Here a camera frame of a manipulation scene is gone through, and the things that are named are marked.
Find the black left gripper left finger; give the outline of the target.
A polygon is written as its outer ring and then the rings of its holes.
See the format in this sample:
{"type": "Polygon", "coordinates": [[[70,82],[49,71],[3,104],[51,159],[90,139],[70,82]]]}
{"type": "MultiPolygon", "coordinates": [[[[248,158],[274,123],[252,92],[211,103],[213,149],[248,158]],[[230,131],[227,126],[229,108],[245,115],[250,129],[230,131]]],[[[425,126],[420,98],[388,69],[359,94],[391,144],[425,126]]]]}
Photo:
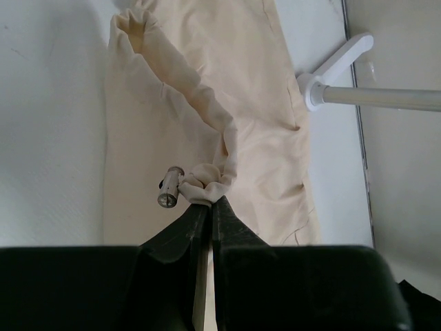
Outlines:
{"type": "Polygon", "coordinates": [[[202,330],[209,209],[142,245],[1,250],[2,330],[202,330]]]}

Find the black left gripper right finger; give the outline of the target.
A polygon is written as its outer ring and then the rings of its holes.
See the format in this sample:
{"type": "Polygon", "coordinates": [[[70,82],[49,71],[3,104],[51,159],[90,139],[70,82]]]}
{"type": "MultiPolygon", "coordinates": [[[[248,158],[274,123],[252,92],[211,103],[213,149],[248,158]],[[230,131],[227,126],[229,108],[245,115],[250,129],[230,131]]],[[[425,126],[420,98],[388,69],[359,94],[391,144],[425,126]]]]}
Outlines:
{"type": "Polygon", "coordinates": [[[359,245],[271,246],[212,207],[219,330],[410,330],[385,260],[359,245]]]}

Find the beige trousers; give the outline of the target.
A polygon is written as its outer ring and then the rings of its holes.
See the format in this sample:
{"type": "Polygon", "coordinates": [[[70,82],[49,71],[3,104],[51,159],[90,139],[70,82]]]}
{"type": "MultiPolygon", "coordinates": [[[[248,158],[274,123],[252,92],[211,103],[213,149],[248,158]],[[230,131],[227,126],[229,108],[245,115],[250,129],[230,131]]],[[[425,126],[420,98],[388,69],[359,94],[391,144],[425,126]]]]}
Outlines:
{"type": "Polygon", "coordinates": [[[105,77],[106,244],[227,197],[273,245],[320,242],[309,118],[273,1],[134,1],[105,77]]]}

